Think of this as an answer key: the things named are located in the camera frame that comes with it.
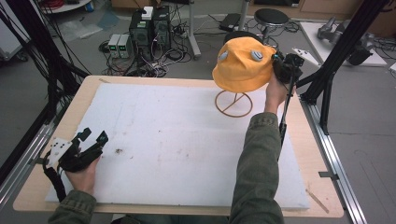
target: metal rail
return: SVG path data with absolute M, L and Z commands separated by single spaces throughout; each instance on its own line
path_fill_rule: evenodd
M 28 171 L 31 171 L 31 162 L 39 156 L 41 149 L 48 143 L 54 131 L 53 122 L 48 125 L 42 125 L 29 147 L 7 176 L 7 179 L 0 188 L 0 212 L 3 210 L 14 190 L 26 177 Z
M 320 111 L 316 105 L 309 105 L 306 102 L 301 103 L 309 111 L 315 131 L 318 134 L 318 138 L 322 146 L 322 151 L 326 156 L 327 163 L 332 169 L 332 173 L 338 177 L 334 181 L 344 200 L 344 204 L 351 221 L 355 224 L 366 224 L 366 218 L 364 217 L 358 199 L 356 198 L 355 193 L 350 186 L 349 180 L 347 179 L 347 174 L 340 161 L 340 158 L 338 157 L 337 151 L 335 150 L 334 144 L 332 143 L 332 139 L 329 135 L 323 132 L 322 128 L 320 127 Z

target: sleeve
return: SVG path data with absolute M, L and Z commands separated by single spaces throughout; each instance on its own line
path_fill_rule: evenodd
M 236 170 L 230 223 L 284 223 L 274 200 L 279 183 L 280 154 L 277 116 L 261 113 L 251 118 L 244 150 Z
M 49 224 L 88 224 L 95 205 L 96 199 L 90 194 L 72 190 L 50 216 Z

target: white foam board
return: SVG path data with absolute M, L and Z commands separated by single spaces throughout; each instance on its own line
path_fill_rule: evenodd
M 97 201 L 231 206 L 245 133 L 250 118 L 263 111 L 265 91 L 249 93 L 253 110 L 239 119 L 216 109 L 214 100 L 220 91 L 102 84 L 78 126 L 78 132 L 86 127 L 92 130 L 81 144 L 83 149 L 103 130 L 109 137 L 97 166 Z M 280 206 L 309 208 L 288 135 L 279 167 L 276 200 Z M 69 191 L 65 175 L 63 180 Z M 47 200 L 57 201 L 53 189 Z

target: stool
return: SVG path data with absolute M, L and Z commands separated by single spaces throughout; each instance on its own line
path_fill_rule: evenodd
M 262 31 L 262 43 L 268 44 L 269 38 L 267 38 L 267 35 L 269 32 L 269 28 L 283 27 L 286 23 L 289 22 L 289 17 L 279 10 L 272 8 L 262 8 L 254 13 L 254 20 L 258 24 L 265 27 Z

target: hand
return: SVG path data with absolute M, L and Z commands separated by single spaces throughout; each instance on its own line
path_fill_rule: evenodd
M 287 94 L 287 86 L 278 81 L 275 74 L 272 74 L 266 90 L 264 112 L 276 114 L 277 108 L 286 100 Z
M 96 164 L 99 162 L 98 157 L 85 170 L 75 173 L 65 172 L 70 183 L 76 190 L 84 191 L 93 195 L 93 186 L 95 185 Z

